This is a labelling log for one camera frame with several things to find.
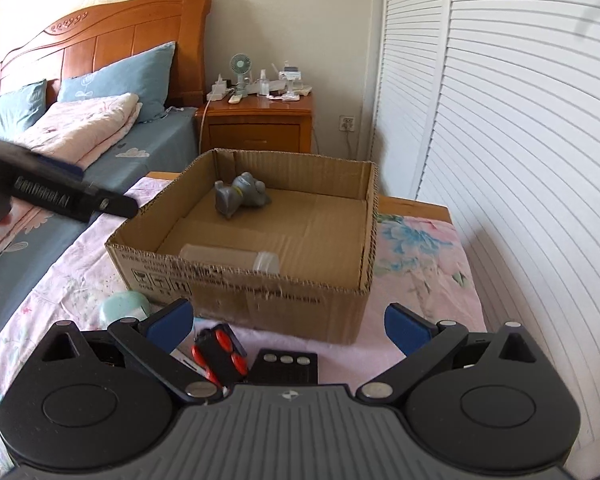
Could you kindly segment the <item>clear spray bottle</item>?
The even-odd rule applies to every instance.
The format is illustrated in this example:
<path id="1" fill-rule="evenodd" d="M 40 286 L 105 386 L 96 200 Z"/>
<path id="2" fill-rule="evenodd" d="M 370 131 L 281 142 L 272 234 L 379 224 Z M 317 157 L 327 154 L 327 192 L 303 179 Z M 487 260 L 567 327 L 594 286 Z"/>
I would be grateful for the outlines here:
<path id="1" fill-rule="evenodd" d="M 262 70 L 260 70 L 260 79 L 258 81 L 258 95 L 267 98 L 270 95 L 270 92 L 270 81 L 268 80 L 266 69 L 262 68 Z"/>

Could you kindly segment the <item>blue pillow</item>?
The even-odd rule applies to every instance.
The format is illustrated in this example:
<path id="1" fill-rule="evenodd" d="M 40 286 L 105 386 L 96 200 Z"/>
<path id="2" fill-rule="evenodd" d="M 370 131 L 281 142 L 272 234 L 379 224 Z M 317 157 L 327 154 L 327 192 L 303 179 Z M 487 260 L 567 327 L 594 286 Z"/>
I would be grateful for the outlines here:
<path id="1" fill-rule="evenodd" d="M 174 53 L 175 42 L 170 41 L 96 72 L 65 79 L 60 85 L 57 101 L 74 102 L 134 93 L 142 103 L 139 122 L 163 118 Z"/>
<path id="2" fill-rule="evenodd" d="M 26 84 L 0 94 L 0 139 L 12 141 L 32 127 L 46 112 L 47 80 Z"/>

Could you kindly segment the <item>brown cardboard box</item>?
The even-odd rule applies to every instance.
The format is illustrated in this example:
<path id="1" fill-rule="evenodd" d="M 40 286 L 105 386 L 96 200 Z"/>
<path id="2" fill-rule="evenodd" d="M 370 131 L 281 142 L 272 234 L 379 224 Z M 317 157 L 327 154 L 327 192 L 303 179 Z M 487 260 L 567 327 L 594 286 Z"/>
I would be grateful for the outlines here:
<path id="1" fill-rule="evenodd" d="M 214 182 L 243 172 L 271 203 L 227 219 Z M 352 344 L 372 288 L 377 168 L 313 154 L 212 150 L 198 156 L 107 240 L 129 289 L 154 304 L 186 298 L 196 315 L 269 332 Z M 190 262 L 186 244 L 274 252 L 279 274 Z"/>

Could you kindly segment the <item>blue bed sheet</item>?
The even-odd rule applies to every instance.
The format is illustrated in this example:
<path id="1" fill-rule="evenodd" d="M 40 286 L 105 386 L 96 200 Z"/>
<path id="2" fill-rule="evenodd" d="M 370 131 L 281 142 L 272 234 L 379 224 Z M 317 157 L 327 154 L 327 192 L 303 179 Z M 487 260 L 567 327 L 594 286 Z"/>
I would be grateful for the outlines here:
<path id="1" fill-rule="evenodd" d="M 195 114 L 193 107 L 172 108 L 134 125 L 83 171 L 76 204 L 31 210 L 31 220 L 0 249 L 0 333 L 50 266 L 102 214 L 102 200 L 129 192 L 151 171 L 182 171 L 198 156 Z"/>

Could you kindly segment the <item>wooden nightstand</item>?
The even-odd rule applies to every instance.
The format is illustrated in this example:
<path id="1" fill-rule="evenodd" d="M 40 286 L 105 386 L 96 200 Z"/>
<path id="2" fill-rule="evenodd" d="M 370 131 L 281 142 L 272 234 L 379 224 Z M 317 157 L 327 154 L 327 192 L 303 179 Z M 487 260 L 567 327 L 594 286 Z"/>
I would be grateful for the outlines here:
<path id="1" fill-rule="evenodd" d="M 275 101 L 247 96 L 237 104 L 212 101 L 197 110 L 198 153 L 214 148 L 311 153 L 313 96 Z"/>

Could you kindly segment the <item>clear plastic tube container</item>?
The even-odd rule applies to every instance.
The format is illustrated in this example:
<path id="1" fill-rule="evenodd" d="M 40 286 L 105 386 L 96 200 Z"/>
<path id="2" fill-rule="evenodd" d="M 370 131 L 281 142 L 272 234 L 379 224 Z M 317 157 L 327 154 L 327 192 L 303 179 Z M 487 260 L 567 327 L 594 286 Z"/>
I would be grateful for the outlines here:
<path id="1" fill-rule="evenodd" d="M 186 244 L 178 256 L 190 262 L 230 266 L 267 274 L 279 274 L 280 270 L 278 255 L 274 252 L 252 252 L 235 248 Z"/>

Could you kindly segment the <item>black toy train red wheels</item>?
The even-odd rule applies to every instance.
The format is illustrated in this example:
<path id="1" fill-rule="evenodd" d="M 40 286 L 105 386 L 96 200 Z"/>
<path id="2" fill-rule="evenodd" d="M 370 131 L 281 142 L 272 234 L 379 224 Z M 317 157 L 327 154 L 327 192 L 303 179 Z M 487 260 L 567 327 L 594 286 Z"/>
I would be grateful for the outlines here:
<path id="1" fill-rule="evenodd" d="M 204 376 L 219 387 L 230 389 L 248 378 L 247 352 L 226 323 L 204 328 L 197 334 L 192 358 Z"/>

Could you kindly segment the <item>pink floral table cloth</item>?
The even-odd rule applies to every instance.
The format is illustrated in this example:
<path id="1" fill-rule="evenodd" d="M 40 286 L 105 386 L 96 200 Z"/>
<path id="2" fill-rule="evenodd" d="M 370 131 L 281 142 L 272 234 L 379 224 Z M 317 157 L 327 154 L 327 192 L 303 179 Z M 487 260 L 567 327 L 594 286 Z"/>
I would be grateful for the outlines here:
<path id="1" fill-rule="evenodd" d="M 0 331 L 0 402 L 53 323 L 70 320 L 81 330 L 105 328 L 100 306 L 125 288 L 105 248 L 119 224 L 110 216 L 97 219 L 52 264 L 41 284 L 18 302 Z M 372 290 L 358 338 L 350 346 L 245 327 L 234 332 L 250 360 L 264 348 L 314 352 L 321 382 L 345 382 L 356 389 L 401 359 L 384 329 L 384 313 L 392 302 L 431 322 L 454 320 L 473 332 L 486 328 L 468 260 L 452 224 L 379 216 Z M 0 437 L 0 478 L 10 468 L 12 461 Z"/>

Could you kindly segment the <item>white louvred closet doors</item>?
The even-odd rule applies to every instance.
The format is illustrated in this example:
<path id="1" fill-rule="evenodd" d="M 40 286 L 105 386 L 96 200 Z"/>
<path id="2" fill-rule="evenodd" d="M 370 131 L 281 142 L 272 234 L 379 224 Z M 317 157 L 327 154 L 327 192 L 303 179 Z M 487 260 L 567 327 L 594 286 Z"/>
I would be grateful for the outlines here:
<path id="1" fill-rule="evenodd" d="M 484 322 L 524 324 L 600 478 L 600 0 L 384 0 L 373 154 L 449 209 Z"/>

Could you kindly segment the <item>pink floral quilt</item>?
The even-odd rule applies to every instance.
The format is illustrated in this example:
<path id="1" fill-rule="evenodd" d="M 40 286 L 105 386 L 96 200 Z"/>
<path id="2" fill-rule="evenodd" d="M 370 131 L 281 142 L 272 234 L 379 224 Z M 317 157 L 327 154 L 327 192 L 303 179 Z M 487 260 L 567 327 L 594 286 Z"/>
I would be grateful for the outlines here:
<path id="1" fill-rule="evenodd" d="M 86 169 L 130 132 L 142 107 L 134 93 L 57 102 L 12 143 Z M 13 200 L 12 210 L 0 222 L 0 255 L 18 234 L 39 228 L 51 216 L 41 208 Z"/>

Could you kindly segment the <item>white gadget on stand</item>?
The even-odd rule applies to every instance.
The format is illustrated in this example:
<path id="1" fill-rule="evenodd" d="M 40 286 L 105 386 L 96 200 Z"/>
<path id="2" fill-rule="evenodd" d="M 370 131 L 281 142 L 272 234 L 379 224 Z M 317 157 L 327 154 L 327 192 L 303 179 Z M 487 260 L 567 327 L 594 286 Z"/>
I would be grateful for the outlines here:
<path id="1" fill-rule="evenodd" d="M 283 101 L 299 101 L 302 96 L 309 96 L 312 93 L 312 87 L 303 82 L 298 66 L 285 63 L 283 68 L 278 71 L 278 79 L 285 85 L 282 94 Z"/>

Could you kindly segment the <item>orange wooden headboard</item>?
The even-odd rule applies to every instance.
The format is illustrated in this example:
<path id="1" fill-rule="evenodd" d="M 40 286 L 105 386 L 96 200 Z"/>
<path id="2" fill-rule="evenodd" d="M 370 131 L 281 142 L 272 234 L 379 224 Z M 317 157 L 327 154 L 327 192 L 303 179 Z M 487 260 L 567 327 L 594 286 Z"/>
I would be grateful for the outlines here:
<path id="1" fill-rule="evenodd" d="M 47 81 L 46 103 L 57 100 L 66 79 L 173 41 L 176 44 L 166 102 L 204 102 L 204 29 L 212 0 L 125 0 L 74 11 L 47 26 L 0 61 L 0 94 Z"/>

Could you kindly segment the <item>grey rhino toy figure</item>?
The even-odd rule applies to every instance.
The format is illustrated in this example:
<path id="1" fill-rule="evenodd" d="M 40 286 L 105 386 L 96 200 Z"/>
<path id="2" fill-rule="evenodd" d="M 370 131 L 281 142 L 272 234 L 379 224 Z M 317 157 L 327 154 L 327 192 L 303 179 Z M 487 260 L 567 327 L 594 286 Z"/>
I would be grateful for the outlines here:
<path id="1" fill-rule="evenodd" d="M 219 214 L 230 219 L 240 207 L 261 208 L 271 203 L 263 181 L 243 172 L 231 184 L 222 180 L 214 182 L 214 206 Z"/>

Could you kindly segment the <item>mint green oval case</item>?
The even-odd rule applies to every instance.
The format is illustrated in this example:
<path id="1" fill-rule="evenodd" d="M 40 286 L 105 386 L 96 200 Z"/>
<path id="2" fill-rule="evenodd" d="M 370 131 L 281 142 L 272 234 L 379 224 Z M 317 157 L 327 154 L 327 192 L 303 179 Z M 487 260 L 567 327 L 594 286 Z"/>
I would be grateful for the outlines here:
<path id="1" fill-rule="evenodd" d="M 100 306 L 100 322 L 105 326 L 120 320 L 120 318 L 136 318 L 146 320 L 151 315 L 151 304 L 140 292 L 126 290 L 117 292 L 107 298 Z"/>

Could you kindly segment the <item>small green desk fan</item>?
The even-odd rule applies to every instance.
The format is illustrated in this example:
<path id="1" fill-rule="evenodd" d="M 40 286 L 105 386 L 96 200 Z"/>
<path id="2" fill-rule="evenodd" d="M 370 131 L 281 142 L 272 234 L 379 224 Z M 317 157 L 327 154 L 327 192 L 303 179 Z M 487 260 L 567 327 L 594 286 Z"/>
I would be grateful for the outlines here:
<path id="1" fill-rule="evenodd" d="M 234 54 L 230 59 L 230 70 L 236 76 L 236 96 L 246 96 L 248 94 L 246 77 L 251 70 L 250 57 L 245 53 Z"/>

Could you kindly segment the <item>white labelled flat package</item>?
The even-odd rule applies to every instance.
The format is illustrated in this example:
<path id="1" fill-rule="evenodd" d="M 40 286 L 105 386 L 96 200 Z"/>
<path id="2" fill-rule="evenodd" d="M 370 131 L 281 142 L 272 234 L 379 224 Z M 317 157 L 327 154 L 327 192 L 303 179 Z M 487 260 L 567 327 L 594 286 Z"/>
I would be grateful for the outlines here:
<path id="1" fill-rule="evenodd" d="M 178 362 L 181 362 L 185 366 L 191 368 L 196 373 L 201 376 L 206 376 L 206 369 L 200 366 L 193 357 L 193 346 L 195 342 L 196 333 L 194 330 L 191 330 L 185 338 L 176 346 L 176 348 L 171 352 L 171 356 L 174 359 L 177 359 Z"/>

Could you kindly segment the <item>wall power socket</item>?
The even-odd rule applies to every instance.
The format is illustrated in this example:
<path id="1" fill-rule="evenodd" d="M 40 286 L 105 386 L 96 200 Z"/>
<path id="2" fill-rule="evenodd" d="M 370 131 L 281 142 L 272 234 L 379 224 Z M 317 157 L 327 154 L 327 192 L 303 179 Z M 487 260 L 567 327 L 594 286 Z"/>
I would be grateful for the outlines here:
<path id="1" fill-rule="evenodd" d="M 355 118 L 353 116 L 339 117 L 339 130 L 343 132 L 352 132 L 355 129 Z"/>

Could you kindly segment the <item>white power strip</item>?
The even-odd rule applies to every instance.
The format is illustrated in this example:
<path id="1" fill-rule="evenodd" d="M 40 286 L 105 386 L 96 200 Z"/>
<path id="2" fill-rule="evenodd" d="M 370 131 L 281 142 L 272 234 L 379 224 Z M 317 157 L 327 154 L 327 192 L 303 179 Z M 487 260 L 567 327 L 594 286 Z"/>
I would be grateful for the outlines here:
<path id="1" fill-rule="evenodd" d="M 207 94 L 208 102 L 222 101 L 232 91 L 232 83 L 229 79 L 223 78 L 222 75 L 211 85 L 211 90 Z"/>

